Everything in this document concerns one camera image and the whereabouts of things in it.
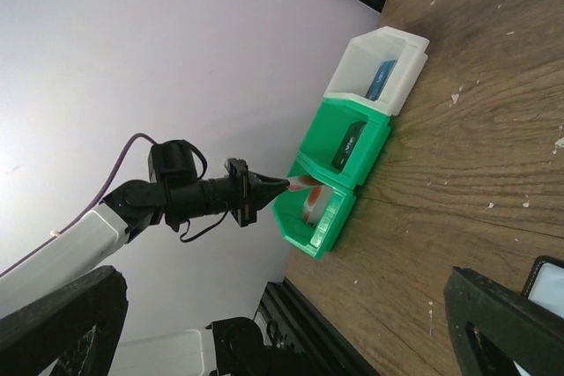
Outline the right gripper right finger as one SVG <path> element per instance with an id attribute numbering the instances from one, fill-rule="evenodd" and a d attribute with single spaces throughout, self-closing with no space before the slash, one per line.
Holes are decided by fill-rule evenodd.
<path id="1" fill-rule="evenodd" d="M 563 319 L 494 280 L 455 267 L 444 287 L 463 375 L 563 374 Z"/>

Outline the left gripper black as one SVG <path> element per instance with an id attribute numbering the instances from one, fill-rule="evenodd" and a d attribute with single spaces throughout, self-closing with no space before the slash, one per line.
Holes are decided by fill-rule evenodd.
<path id="1" fill-rule="evenodd" d="M 230 182 L 229 212 L 239 227 L 254 224 L 256 212 L 286 192 L 290 186 L 288 179 L 250 172 L 247 162 L 243 159 L 228 159 L 226 169 Z"/>

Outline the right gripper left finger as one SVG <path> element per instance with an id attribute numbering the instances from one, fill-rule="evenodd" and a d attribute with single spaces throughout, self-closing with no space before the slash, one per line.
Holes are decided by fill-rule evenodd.
<path id="1" fill-rule="evenodd" d="M 122 274 L 102 266 L 2 318 L 1 374 L 109 374 L 126 291 Z"/>

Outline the black leather card holder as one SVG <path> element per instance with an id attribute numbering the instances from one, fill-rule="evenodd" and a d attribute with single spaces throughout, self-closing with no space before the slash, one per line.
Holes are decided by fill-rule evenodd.
<path id="1" fill-rule="evenodd" d="M 563 317 L 563 260 L 541 255 L 533 263 L 522 290 L 528 300 Z"/>

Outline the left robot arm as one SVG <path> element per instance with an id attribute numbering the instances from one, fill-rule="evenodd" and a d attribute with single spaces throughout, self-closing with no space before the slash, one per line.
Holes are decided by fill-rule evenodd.
<path id="1" fill-rule="evenodd" d="M 246 227 L 290 187 L 243 159 L 228 159 L 225 176 L 206 179 L 204 155 L 186 140 L 153 144 L 148 165 L 148 180 L 103 188 L 88 210 L 2 273 L 3 317 L 85 275 L 150 226 L 166 223 L 183 243 L 195 218 L 232 215 Z"/>

